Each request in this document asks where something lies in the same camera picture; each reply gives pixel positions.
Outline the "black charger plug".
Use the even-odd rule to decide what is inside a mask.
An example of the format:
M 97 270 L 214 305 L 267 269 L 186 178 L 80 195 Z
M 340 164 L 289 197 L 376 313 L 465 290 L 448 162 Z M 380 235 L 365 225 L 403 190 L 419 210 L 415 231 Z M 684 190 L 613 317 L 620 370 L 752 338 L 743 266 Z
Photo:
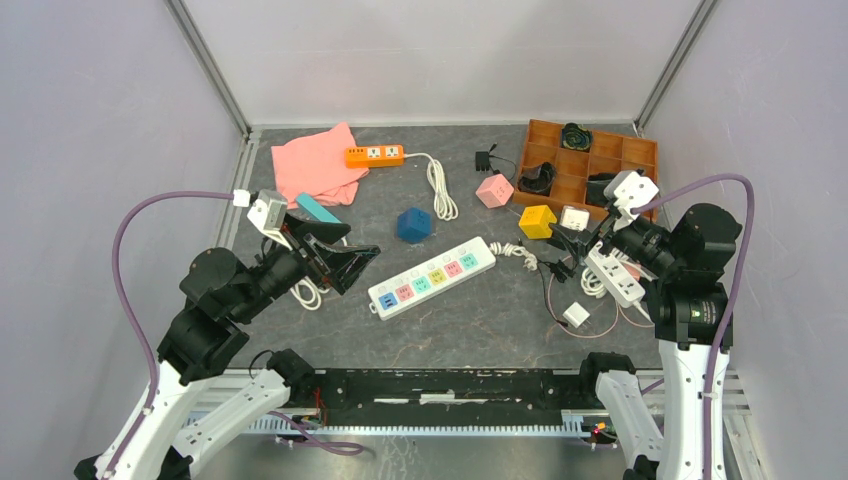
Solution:
M 493 143 L 488 150 L 480 150 L 475 152 L 474 166 L 477 172 L 491 172 L 493 174 L 500 173 L 497 168 L 492 166 L 492 160 L 494 159 L 494 150 L 496 148 L 497 144 Z

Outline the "yellow cube plug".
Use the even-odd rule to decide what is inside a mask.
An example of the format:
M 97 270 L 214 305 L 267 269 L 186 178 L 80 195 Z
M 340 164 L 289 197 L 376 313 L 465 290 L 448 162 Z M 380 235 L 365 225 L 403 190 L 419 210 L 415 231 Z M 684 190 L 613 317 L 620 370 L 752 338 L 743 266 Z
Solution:
M 549 239 L 553 235 L 552 224 L 557 217 L 547 205 L 527 206 L 521 214 L 518 227 L 531 240 Z

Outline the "white multicolour power strip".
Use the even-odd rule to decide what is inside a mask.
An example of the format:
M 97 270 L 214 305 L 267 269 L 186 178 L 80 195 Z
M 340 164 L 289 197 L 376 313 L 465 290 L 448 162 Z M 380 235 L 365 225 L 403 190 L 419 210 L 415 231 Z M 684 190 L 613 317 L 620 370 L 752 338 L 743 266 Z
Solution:
M 372 314 L 386 321 L 470 280 L 496 264 L 488 244 L 474 237 L 367 289 Z

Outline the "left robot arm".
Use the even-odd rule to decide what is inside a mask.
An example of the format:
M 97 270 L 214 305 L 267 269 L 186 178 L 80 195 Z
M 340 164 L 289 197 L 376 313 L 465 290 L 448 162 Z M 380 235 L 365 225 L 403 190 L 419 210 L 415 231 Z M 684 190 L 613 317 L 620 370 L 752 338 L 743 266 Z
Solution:
M 184 308 L 150 354 L 153 377 L 109 446 L 81 460 L 78 479 L 189 479 L 247 426 L 274 409 L 306 405 L 314 368 L 291 349 L 275 351 L 239 394 L 201 421 L 185 421 L 198 399 L 229 367 L 249 336 L 241 330 L 306 278 L 346 293 L 381 252 L 344 246 L 343 223 L 294 219 L 273 223 L 253 266 L 215 247 L 192 261 L 180 289 Z

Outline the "pink cube plug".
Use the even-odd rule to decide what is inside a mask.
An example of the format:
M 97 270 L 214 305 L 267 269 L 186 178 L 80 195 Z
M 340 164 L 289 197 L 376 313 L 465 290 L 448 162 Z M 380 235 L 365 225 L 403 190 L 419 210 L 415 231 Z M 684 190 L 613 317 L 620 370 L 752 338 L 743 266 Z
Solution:
M 513 185 L 500 173 L 487 177 L 475 191 L 476 197 L 489 209 L 505 206 L 513 193 Z

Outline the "blue cube plug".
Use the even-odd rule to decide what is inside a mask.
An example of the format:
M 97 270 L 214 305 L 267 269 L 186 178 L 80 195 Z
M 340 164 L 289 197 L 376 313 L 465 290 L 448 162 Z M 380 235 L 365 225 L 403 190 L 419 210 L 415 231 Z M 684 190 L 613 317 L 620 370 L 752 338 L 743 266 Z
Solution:
M 419 208 L 411 207 L 397 217 L 396 235 L 407 243 L 420 243 L 431 233 L 431 215 Z

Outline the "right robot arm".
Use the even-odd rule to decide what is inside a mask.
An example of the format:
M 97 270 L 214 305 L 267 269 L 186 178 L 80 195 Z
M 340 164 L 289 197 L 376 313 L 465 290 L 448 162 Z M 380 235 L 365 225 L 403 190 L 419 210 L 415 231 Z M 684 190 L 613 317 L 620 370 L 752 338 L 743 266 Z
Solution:
M 647 217 L 666 197 L 639 172 L 604 190 L 605 218 L 590 230 L 553 226 L 554 246 L 592 272 L 620 307 L 645 304 L 661 357 L 664 420 L 657 423 L 630 359 L 593 353 L 580 400 L 605 407 L 627 479 L 722 479 L 723 389 L 732 318 L 755 212 L 743 221 L 711 203 L 690 206 L 672 229 Z

